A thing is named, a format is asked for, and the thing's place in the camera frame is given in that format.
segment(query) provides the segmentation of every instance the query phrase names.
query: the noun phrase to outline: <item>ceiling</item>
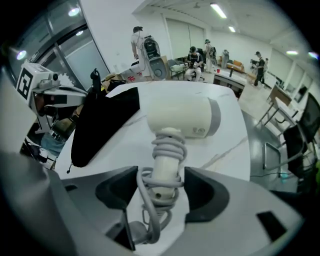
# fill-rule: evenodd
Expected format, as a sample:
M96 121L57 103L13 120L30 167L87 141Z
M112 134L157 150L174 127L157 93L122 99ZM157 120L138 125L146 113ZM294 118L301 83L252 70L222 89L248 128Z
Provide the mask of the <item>ceiling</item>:
M210 7L216 3L223 10L226 19ZM236 32L270 44L276 50L298 51L299 55L288 56L307 71L314 79L320 80L318 62L308 55L309 43L295 24L272 1L269 0L153 0L149 6L165 8L192 16L214 30Z

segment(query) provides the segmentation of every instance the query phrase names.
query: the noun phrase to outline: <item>floor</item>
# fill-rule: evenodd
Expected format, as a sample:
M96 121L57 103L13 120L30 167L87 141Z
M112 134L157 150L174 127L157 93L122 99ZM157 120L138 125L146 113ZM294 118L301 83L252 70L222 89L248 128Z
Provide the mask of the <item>floor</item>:
M237 76L247 78L246 74L235 72ZM200 82L213 83L214 74L213 73L202 73L201 76L204 78ZM260 184L268 190L276 191L286 191L286 192L296 192L298 186L298 179L287 169L287 166L283 166L280 170L282 173L281 177L277 174L277 170L266 171L263 169L263 146L265 142L269 142L275 146L279 146L283 142L283 137L278 135L283 131L288 124L284 122L279 125L275 118L282 120L283 117L277 113L274 118L266 125L263 126L258 124L258 120L264 115L264 113L270 107L267 98L271 92L271 89L267 86L263 86L261 83L257 87L251 85L251 81L247 80L247 85L241 94L238 101L240 108L242 110L243 118L245 121L246 129L249 137L249 147L250 147L250 159L251 159L251 177L250 180L254 183ZM286 147L281 149L281 160L287 158ZM279 156L272 150L267 151L267 161L268 163L278 163Z

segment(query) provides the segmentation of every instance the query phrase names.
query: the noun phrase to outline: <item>glass wall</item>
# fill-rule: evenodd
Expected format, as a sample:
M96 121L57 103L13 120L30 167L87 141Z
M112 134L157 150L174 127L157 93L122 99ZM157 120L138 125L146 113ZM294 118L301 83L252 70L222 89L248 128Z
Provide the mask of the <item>glass wall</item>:
M57 0L42 13L10 48L9 65L17 82L25 60L66 74L81 89L91 87L91 72L109 74L77 0Z

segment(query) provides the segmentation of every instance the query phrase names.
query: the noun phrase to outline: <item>coiled cord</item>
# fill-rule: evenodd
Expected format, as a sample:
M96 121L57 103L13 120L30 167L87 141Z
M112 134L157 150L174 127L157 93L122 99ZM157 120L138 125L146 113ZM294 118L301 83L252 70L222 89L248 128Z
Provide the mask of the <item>coiled cord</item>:
M156 145L153 149L152 156L166 156L179 160L181 164L187 157L187 148L185 147L185 139L182 135L170 132L159 131L156 134L156 139L152 144ZM172 181L163 181L152 178L153 168L144 167L139 169L136 175L136 182L139 188L144 204L142 205L143 222L148 225L146 235L141 235L134 240L135 244L149 243L154 244L160 238L161 230L163 230L172 219L171 209L179 196L178 188L183 187L180 175ZM164 187L174 189L173 197L168 199L161 198L160 194L155 194L153 188ZM144 211L149 214L149 223L146 223ZM165 219L160 223L161 217L166 213Z

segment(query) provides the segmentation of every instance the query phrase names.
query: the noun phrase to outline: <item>fluorescent light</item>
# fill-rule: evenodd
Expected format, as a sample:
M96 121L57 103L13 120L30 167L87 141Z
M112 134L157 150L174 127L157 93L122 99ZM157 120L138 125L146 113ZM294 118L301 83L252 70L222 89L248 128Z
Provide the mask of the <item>fluorescent light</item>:
M233 33L236 32L233 26L230 26L229 29L230 29L230 31L233 32Z
M73 8L72 10L70 10L70 11L68 12L68 15L69 15L70 17L76 16L79 12L80 12L80 9L79 9L79 8Z
M319 59L319 54L314 51L309 51L308 54L312 58Z
M220 15L221 18L226 19L227 16L224 14L224 12L221 10L221 8L219 7L219 5L217 5L216 3L212 3L210 4L211 7Z
M298 52L295 51L295 50L287 50L287 51L286 51L286 54L289 54L289 55L297 55Z
M25 56L26 56L27 52L25 50L22 50L18 53L18 55L16 56L17 60L22 60Z

